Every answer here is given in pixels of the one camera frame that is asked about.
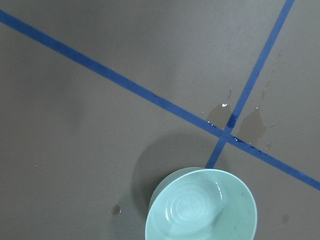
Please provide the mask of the light green ceramic bowl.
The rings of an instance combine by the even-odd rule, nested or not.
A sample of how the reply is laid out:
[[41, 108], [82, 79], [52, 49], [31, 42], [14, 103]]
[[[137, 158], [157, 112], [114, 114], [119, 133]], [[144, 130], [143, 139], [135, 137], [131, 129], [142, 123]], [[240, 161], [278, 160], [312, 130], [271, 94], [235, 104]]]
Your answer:
[[252, 240], [258, 213], [253, 194], [237, 176], [186, 167], [153, 191], [145, 223], [147, 240]]

